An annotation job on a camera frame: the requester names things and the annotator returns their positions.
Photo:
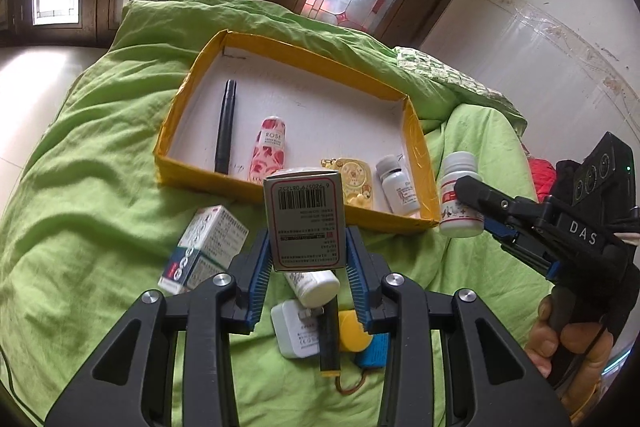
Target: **bed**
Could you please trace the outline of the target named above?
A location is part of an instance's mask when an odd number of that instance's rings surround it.
[[[484,180],[535,197],[518,136],[526,122],[501,97],[433,57],[389,49],[373,38],[297,16],[257,0],[132,2],[110,51],[74,84],[36,147],[0,223],[0,344],[15,392],[40,418],[117,318],[156,287],[172,248],[198,207],[222,203],[250,229],[260,206],[162,187],[152,150],[159,127],[198,52],[229,28],[303,46],[370,74],[411,96],[436,175],[442,158],[473,152]],[[500,250],[488,234],[447,239],[437,231],[393,236],[364,231],[368,248],[394,271],[432,291],[474,289],[523,343],[550,285]],[[344,274],[340,307],[351,307]],[[293,297],[273,274],[266,309]],[[383,373],[351,396],[336,392],[317,360],[286,360],[269,314],[248,337],[232,339],[243,426],[375,425]],[[436,336],[436,425],[444,424]],[[177,367],[180,367],[179,354]],[[360,378],[345,355],[342,385]],[[0,373],[6,381],[6,368]],[[174,383],[180,423],[181,375]]]

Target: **blue battery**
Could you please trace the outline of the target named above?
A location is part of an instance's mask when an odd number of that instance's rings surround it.
[[[385,367],[386,352],[389,348],[389,334],[373,335],[369,347],[356,354],[355,363],[361,369],[376,369]]]

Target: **cardboard box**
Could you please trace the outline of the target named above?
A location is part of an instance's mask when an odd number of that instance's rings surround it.
[[[172,294],[193,290],[224,272],[240,253],[249,230],[224,206],[200,208],[169,258],[158,287]]]
[[[226,81],[238,83],[228,174],[214,172]],[[390,233],[435,227],[440,201],[420,121],[409,97],[379,79],[330,58],[258,35],[222,30],[200,52],[162,124],[154,155],[159,180],[238,201],[262,203],[247,181],[255,137],[264,118],[287,125],[285,166],[321,166],[349,157],[371,168],[394,154],[411,175],[420,217],[392,214],[373,175],[372,208],[347,204],[349,225]]]
[[[264,179],[273,269],[346,266],[342,180],[330,169],[286,169]]]

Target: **white bottle cap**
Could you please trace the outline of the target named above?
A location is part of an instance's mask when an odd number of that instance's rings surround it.
[[[376,163],[376,174],[379,178],[382,178],[385,174],[388,174],[391,171],[395,171],[400,169],[400,162],[398,158],[390,154],[389,156],[385,156]]]
[[[470,152],[452,152],[442,162],[443,176],[456,171],[478,172],[476,157]]]
[[[314,283],[307,283],[300,286],[297,295],[298,300],[306,308],[319,308],[333,299],[340,291],[340,281],[329,270],[312,272],[309,277],[313,277]]]

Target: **finger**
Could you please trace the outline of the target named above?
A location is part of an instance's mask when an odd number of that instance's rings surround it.
[[[550,359],[558,349],[558,334],[546,322],[537,321],[529,331],[529,341],[525,348]]]
[[[553,307],[551,295],[547,295],[538,305],[538,320],[548,321]]]
[[[564,327],[560,339],[570,351],[583,353],[600,331],[600,327],[600,324],[591,323],[570,324]],[[613,335],[609,331],[605,331],[588,352],[574,380],[561,398],[564,407],[569,412],[577,410],[590,397],[595,385],[600,380],[607,360],[609,360],[612,347]]]
[[[543,377],[546,378],[551,374],[551,360],[541,357],[532,349],[525,348],[524,351]]]

